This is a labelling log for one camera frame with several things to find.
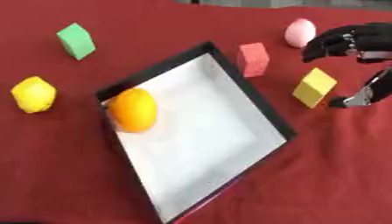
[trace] red tablecloth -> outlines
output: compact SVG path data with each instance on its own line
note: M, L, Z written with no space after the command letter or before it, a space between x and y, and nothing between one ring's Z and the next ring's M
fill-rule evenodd
M291 96L320 67L350 95L381 65L354 59L302 64L284 27L309 18L320 32L390 20L390 12L313 8L235 9L130 0L14 0L0 5L0 220L155 223L135 176L105 139L93 93L174 53L212 40L235 60L239 44L262 41L267 73L251 82L298 137L184 223L391 223L392 100L369 108L308 109ZM97 51L66 55L55 33L87 28ZM59 90L48 112L27 115L10 89L39 75Z

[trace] orange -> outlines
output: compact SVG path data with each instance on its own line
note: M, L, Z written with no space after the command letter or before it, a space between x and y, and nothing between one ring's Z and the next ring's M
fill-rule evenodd
M157 119L157 104L144 89L130 88L108 104L109 113L128 132L143 132Z

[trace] pink foam ball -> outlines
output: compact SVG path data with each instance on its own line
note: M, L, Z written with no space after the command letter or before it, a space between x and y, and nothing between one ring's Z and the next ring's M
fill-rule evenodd
M299 18L287 27L284 34L289 45L302 48L316 37L316 26L309 20Z

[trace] cube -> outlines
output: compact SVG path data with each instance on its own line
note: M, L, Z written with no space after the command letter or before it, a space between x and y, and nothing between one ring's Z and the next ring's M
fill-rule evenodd
M245 77L262 75L270 62L262 43L240 45L237 64Z
M74 23L57 33L66 51L77 60L95 51L95 45L90 34L80 25Z
M56 97L56 88L38 76L19 82L12 90L17 105L26 113L49 109Z
M293 95L313 109L336 83L334 78L320 69L314 68L301 80Z

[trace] foam block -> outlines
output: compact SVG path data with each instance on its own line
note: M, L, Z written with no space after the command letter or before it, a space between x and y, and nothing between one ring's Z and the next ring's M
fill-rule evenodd
M293 94L306 106L313 109L336 83L334 78L320 69L314 68L301 80Z
M66 51L77 60L95 51L95 45L90 34L80 25L74 23L57 33Z
M237 65L245 77L262 75L270 62L262 43L240 45L237 55Z

